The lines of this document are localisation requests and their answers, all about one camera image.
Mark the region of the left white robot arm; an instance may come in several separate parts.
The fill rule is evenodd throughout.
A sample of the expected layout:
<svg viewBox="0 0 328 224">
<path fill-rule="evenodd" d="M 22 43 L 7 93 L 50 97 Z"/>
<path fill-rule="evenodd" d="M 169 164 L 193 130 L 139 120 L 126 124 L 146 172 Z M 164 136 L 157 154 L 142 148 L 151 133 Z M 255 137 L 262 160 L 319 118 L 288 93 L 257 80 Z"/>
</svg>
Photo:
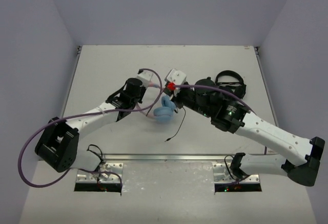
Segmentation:
<svg viewBox="0 0 328 224">
<path fill-rule="evenodd" d="M 70 168 L 96 171 L 102 159 L 95 153 L 80 150 L 78 143 L 103 126 L 130 115 L 142 102 L 149 83 L 140 77 L 129 78 L 122 88 L 82 117 L 53 118 L 36 144 L 35 153 L 58 173 Z"/>
</svg>

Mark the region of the pink blue cat-ear headphones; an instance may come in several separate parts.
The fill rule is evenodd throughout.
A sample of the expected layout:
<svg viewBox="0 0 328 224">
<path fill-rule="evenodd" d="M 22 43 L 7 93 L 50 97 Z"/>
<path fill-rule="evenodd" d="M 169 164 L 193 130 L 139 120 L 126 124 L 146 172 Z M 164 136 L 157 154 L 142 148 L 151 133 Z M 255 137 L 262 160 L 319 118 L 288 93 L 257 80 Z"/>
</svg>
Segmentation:
<svg viewBox="0 0 328 224">
<path fill-rule="evenodd" d="M 161 97 L 161 107 L 153 110 L 153 114 L 149 114 L 146 111 L 141 111 L 141 113 L 158 123 L 168 123 L 172 120 L 173 115 L 176 111 L 176 105 L 170 100 L 170 97 L 164 95 Z"/>
</svg>

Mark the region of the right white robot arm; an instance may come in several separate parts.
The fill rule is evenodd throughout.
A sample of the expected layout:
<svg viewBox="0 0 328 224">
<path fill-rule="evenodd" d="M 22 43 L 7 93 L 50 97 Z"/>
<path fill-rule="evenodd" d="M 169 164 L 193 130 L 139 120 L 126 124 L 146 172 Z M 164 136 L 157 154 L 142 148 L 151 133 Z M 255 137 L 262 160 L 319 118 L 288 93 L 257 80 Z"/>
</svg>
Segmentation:
<svg viewBox="0 0 328 224">
<path fill-rule="evenodd" d="M 223 132 L 251 139 L 275 154 L 236 153 L 228 171 L 238 180 L 253 174 L 288 177 L 303 186 L 315 184 L 325 141 L 291 134 L 257 116 L 230 92 L 218 89 L 209 79 L 203 85 L 167 83 L 172 101 L 178 108 L 187 107 L 205 117 Z"/>
</svg>

